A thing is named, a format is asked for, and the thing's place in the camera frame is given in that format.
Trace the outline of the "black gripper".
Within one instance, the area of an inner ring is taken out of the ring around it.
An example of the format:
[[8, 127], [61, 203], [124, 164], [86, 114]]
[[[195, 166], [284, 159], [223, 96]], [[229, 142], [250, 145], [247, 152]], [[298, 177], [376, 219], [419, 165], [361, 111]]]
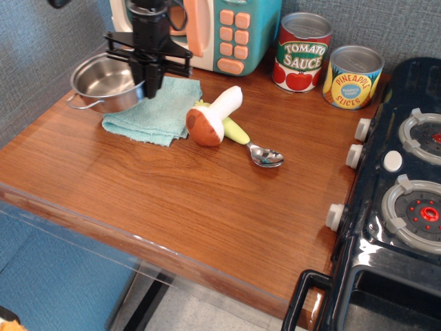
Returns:
[[182, 77], [192, 74], [192, 52], [170, 37], [168, 5], [128, 5], [132, 15], [131, 32], [108, 32], [109, 57], [130, 65], [134, 85], [144, 82], [143, 91], [153, 99], [166, 72]]

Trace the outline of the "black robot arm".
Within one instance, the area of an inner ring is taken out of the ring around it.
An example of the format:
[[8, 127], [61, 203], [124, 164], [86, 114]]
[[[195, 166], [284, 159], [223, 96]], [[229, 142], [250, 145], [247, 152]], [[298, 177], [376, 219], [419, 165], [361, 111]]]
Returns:
[[129, 65], [135, 85], [142, 85], [148, 99], [161, 89], [166, 72], [182, 77], [192, 73], [192, 52], [170, 37], [174, 26], [169, 1], [128, 1], [131, 32], [108, 32], [107, 56]]

